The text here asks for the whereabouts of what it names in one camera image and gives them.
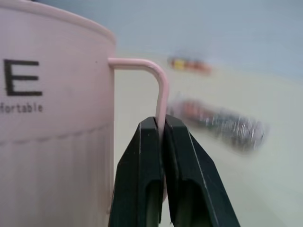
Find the mug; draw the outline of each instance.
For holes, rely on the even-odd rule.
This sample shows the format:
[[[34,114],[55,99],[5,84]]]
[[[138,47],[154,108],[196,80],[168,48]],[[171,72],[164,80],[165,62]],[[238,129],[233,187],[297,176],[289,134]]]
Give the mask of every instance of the mug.
[[[115,58],[107,29],[40,3],[0,0],[0,30],[0,226],[107,226],[114,69],[157,79],[160,138],[169,93],[163,70]]]

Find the table surface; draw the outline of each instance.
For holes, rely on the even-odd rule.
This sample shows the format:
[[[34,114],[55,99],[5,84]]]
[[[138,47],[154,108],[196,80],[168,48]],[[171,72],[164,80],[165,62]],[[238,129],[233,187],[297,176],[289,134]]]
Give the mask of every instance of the table surface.
[[[119,53],[146,58],[166,71],[170,97],[177,92],[222,106],[269,125],[263,145],[241,154],[199,129],[189,128],[216,164],[242,227],[298,227],[303,222],[303,82],[276,75],[214,69],[209,77],[171,70],[165,58],[142,53]],[[115,166],[138,123],[154,116],[158,84],[142,71],[116,71]],[[161,227],[170,225],[163,204]]]

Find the blurred toy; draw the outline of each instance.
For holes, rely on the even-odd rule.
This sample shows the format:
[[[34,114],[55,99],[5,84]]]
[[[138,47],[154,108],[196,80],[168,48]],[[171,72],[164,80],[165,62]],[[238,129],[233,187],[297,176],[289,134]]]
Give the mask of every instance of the blurred toy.
[[[167,113],[208,129],[242,150],[255,149],[265,135],[265,127],[261,122],[224,109],[212,108],[198,100],[184,99],[180,95],[170,103]]]
[[[189,70],[194,72],[200,72],[204,74],[209,74],[211,72],[211,67],[199,60],[191,60],[189,58],[182,57],[172,57],[168,59],[168,64],[170,67],[176,70]]]

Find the black clip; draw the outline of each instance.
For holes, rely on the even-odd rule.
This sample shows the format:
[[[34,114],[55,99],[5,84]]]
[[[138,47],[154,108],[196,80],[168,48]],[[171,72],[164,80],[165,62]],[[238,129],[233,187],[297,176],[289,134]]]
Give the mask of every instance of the black clip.
[[[163,162],[175,227],[240,226],[214,162],[183,122],[169,115]]]
[[[116,171],[109,227],[157,227],[163,199],[163,166],[155,119],[142,121]]]

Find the pink handle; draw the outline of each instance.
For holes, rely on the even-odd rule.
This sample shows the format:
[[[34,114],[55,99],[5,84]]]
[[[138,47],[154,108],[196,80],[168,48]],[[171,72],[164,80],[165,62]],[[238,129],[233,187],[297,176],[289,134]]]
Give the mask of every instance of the pink handle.
[[[163,138],[166,105],[169,96],[169,83],[164,71],[156,63],[144,59],[109,58],[108,63],[115,69],[145,70],[157,79],[159,94],[156,108],[156,123],[158,125],[160,140]]]

